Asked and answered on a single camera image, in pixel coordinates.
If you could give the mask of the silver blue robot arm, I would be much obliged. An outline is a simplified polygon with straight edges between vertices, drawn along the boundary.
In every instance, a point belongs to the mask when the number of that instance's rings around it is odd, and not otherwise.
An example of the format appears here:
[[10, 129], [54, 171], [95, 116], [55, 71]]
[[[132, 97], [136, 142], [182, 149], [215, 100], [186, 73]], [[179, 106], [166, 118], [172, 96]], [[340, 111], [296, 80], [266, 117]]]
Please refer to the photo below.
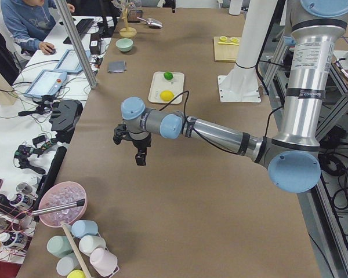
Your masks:
[[282, 122], [273, 138], [255, 137], [188, 116], [147, 108], [138, 97], [121, 104], [122, 123], [113, 140], [131, 141], [136, 163], [146, 163], [151, 136], [200, 138], [230, 154], [247, 156], [268, 171], [271, 181], [292, 193], [306, 192], [320, 180], [320, 110], [336, 41], [346, 32], [348, 1], [288, 1], [281, 46], [293, 47], [288, 85], [280, 98]]

